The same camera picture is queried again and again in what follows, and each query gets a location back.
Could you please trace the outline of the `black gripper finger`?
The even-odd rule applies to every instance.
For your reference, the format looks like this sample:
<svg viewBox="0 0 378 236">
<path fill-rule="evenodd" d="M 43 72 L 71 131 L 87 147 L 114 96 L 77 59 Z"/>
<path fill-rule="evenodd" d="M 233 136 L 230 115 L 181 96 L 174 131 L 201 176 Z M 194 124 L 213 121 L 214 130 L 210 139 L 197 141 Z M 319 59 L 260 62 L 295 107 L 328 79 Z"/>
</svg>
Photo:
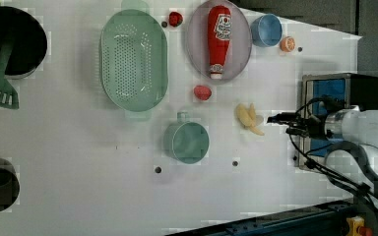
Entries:
<svg viewBox="0 0 378 236">
<path fill-rule="evenodd" d="M 293 136 L 300 136 L 300 137 L 308 137 L 309 134 L 305 129 L 297 128 L 297 127 L 289 127 L 286 129 L 286 132 L 289 135 Z"/>
<path fill-rule="evenodd" d="M 268 123 L 273 124 L 290 124 L 295 122 L 298 118 L 298 114 L 295 112 L 282 112 L 275 116 L 271 116 L 267 119 Z"/>
</svg>

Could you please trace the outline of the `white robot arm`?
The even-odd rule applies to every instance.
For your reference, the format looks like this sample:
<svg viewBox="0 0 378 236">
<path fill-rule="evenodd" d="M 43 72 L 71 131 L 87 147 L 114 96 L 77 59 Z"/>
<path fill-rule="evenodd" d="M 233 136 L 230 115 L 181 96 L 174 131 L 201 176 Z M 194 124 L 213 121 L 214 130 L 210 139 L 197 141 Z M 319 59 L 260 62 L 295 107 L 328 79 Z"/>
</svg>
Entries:
<svg viewBox="0 0 378 236">
<path fill-rule="evenodd" d="M 353 182 L 363 182 L 378 200 L 378 110 L 361 111 L 355 106 L 307 117 L 283 112 L 267 121 L 286 125 L 289 135 L 326 141 L 324 165 L 331 177 L 347 176 Z"/>
</svg>

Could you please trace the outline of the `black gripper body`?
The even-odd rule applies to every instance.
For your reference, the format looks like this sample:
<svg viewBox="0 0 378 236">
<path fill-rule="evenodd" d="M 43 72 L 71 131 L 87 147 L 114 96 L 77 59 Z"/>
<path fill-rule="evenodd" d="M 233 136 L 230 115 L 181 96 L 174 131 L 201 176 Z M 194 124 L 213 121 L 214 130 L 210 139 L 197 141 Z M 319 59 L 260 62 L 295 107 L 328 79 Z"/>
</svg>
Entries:
<svg viewBox="0 0 378 236">
<path fill-rule="evenodd" d="M 298 118 L 295 121 L 296 125 L 294 127 L 305 129 L 309 136 L 302 137 L 302 138 L 310 138 L 316 140 L 326 140 L 326 132 L 325 132 L 325 115 L 310 115 L 308 118 L 303 118 L 300 113 L 298 114 Z"/>
</svg>

